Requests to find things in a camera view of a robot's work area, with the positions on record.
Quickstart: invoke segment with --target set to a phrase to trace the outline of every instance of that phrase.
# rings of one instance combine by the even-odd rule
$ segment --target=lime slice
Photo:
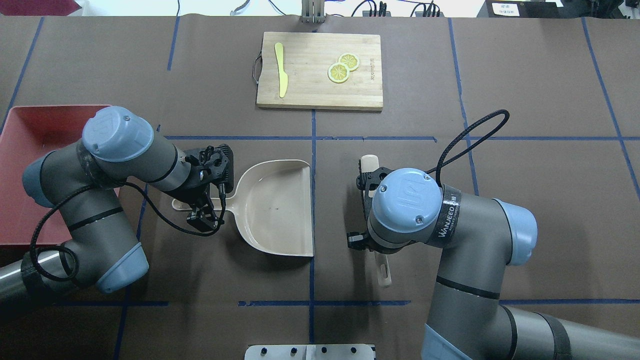
[[[343,63],[334,63],[329,66],[329,71],[327,73],[329,75],[329,79],[338,84],[347,81],[349,78],[349,68],[347,68],[347,65]]]
[[[354,71],[360,66],[360,59],[358,55],[351,53],[344,53],[338,57],[338,62],[347,65],[349,71]]]

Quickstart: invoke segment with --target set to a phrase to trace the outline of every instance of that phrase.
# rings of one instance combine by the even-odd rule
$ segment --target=pink box
[[[49,211],[24,192],[24,169],[49,151],[82,137],[84,124],[109,105],[16,106],[0,134],[0,245],[29,245],[38,221]],[[71,239],[60,213],[42,228],[39,245]]]

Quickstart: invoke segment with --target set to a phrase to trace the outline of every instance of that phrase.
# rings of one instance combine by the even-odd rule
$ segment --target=white mounting plate
[[[244,360],[375,360],[374,349],[366,344],[252,345]]]

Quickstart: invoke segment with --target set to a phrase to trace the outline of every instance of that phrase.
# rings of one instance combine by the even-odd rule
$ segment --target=wooden cutting board
[[[275,44],[284,46],[287,93],[280,98]],[[329,66],[344,53],[360,66],[343,83],[329,79]],[[379,35],[265,32],[256,103],[261,108],[382,111],[382,57]]]

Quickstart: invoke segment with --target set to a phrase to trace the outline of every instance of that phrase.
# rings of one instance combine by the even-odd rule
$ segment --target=blue joint cap
[[[153,140],[151,125],[121,106],[100,109],[82,132],[84,147],[96,158],[110,163],[137,158]]]
[[[48,152],[45,156],[42,156],[40,159],[32,162],[24,169],[22,173],[22,187],[24,191],[30,197],[35,200],[36,204],[43,206],[45,208],[53,208],[53,204],[47,197],[44,195],[42,191],[42,184],[40,182],[40,172],[42,171],[42,164],[44,160],[49,156],[53,151]]]
[[[138,280],[149,270],[149,263],[142,250],[142,243],[136,243],[96,282],[103,293],[113,293]]]
[[[471,360],[469,356],[453,346],[429,325],[424,324],[424,327],[422,360]]]
[[[531,257],[538,241],[538,224],[531,211],[494,199],[502,206],[511,228],[511,261],[507,265],[522,265]]]
[[[382,180],[372,201],[373,215],[395,233],[414,233],[431,225],[440,212],[436,181],[416,168],[401,168]]]

